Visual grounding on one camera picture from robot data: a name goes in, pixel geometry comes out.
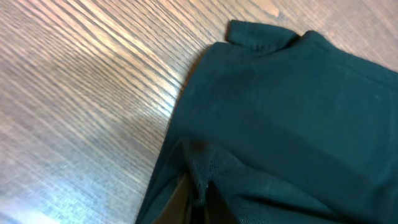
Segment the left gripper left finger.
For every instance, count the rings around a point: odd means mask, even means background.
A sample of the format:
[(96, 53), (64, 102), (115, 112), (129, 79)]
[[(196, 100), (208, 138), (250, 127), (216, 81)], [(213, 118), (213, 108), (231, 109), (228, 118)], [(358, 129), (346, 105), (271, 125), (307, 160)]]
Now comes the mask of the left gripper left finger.
[(185, 174), (153, 224), (188, 224), (191, 216), (192, 181)]

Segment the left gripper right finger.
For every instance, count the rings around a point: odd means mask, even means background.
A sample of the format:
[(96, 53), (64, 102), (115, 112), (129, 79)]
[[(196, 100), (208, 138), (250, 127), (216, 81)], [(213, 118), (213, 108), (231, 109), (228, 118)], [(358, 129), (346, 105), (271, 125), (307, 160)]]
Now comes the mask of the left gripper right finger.
[(239, 224), (226, 200), (213, 182), (206, 190), (205, 224)]

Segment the black polo shirt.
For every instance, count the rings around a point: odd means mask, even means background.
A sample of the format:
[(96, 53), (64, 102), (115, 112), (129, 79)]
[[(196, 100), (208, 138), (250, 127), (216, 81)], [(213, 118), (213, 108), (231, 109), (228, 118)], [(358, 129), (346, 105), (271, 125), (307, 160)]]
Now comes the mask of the black polo shirt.
[(397, 73), (315, 31), (230, 21), (181, 94), (138, 223), (181, 178), (190, 223), (213, 182), (239, 223), (396, 223)]

